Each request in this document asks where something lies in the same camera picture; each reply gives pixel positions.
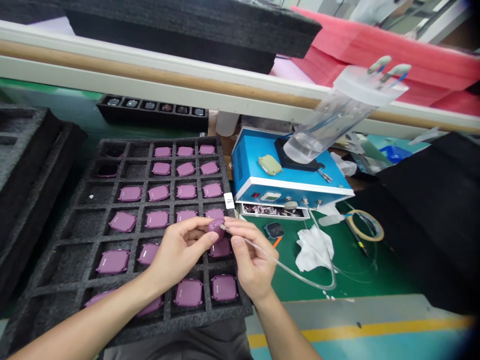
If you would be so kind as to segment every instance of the hand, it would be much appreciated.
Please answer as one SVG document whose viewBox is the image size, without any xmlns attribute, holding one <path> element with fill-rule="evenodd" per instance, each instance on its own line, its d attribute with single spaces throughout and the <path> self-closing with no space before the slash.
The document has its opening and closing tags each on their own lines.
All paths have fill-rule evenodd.
<svg viewBox="0 0 480 360">
<path fill-rule="evenodd" d="M 231 246 L 238 264 L 238 281 L 257 306 L 273 292 L 272 278 L 277 264 L 243 238 L 249 239 L 277 260 L 279 253 L 251 222 L 226 216 L 225 226 L 233 235 Z"/>
<path fill-rule="evenodd" d="M 216 232 L 206 232 L 212 220 L 196 216 L 166 229 L 155 259 L 144 271 L 153 284 L 160 285 L 158 295 L 178 284 L 218 240 Z"/>
</svg>

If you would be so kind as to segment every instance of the wooden rod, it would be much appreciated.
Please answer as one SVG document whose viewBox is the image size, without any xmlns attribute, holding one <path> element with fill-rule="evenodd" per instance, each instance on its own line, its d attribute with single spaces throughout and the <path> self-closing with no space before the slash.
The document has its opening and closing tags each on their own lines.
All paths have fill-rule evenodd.
<svg viewBox="0 0 480 360">
<path fill-rule="evenodd" d="M 45 47 L 27 45 L 6 40 L 0 40 L 0 55 L 79 70 L 86 70 L 96 73 L 115 75 L 124 78 L 138 79 L 153 83 L 208 91 L 211 93 L 231 95 L 275 104 L 283 104 L 305 109 L 314 109 L 320 102 L 318 99 L 313 99 L 309 97 L 285 94 L 253 86 L 206 79 L 191 75 L 185 75 L 178 72 L 165 71 L 113 60 L 105 60 L 97 57 L 80 55 L 60 50 L 53 50 Z M 375 111 L 368 118 L 386 123 L 408 125 L 425 129 L 431 129 L 433 127 L 439 126 L 440 130 L 446 132 L 465 131 L 472 133 L 480 133 L 480 128 L 477 127 L 449 124 L 424 119 L 422 117 L 399 115 L 385 111 Z"/>
</svg>

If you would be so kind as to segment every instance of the transparent canister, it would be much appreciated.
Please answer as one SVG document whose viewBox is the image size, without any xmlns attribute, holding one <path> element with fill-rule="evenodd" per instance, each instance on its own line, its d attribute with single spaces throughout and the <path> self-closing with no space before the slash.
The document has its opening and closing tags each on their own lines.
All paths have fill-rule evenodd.
<svg viewBox="0 0 480 360">
<path fill-rule="evenodd" d="M 380 83 L 381 75 L 367 74 L 360 66 L 347 66 L 333 82 L 328 97 L 315 108 L 307 124 L 283 146 L 286 155 L 308 164 L 379 107 L 396 100 L 409 88 L 397 79 Z"/>
</svg>

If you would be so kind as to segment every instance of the orange pen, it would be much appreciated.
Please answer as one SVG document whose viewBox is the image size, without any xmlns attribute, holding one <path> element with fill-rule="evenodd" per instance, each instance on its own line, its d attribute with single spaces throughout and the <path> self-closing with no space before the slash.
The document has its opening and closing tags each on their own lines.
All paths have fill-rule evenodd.
<svg viewBox="0 0 480 360">
<path fill-rule="evenodd" d="M 282 240 L 283 236 L 280 236 L 276 241 L 275 243 L 273 244 L 273 248 L 276 248 L 277 245 L 279 244 L 280 240 Z"/>
</svg>

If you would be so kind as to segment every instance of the white tissue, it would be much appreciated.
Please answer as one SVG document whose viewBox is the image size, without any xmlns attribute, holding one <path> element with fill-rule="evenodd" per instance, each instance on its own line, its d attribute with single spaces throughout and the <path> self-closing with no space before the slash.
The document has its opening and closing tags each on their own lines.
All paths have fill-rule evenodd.
<svg viewBox="0 0 480 360">
<path fill-rule="evenodd" d="M 343 175 L 352 176 L 357 172 L 357 164 L 352 161 L 345 161 L 342 157 L 334 152 L 330 153 L 332 159 L 335 161 L 338 168 L 341 170 Z"/>
<path fill-rule="evenodd" d="M 328 256 L 330 254 L 330 258 L 333 259 L 334 245 L 330 236 L 314 225 L 310 230 L 300 230 L 298 238 L 296 243 L 300 245 L 301 251 L 296 257 L 295 264 L 300 272 L 321 266 L 332 269 Z"/>
</svg>

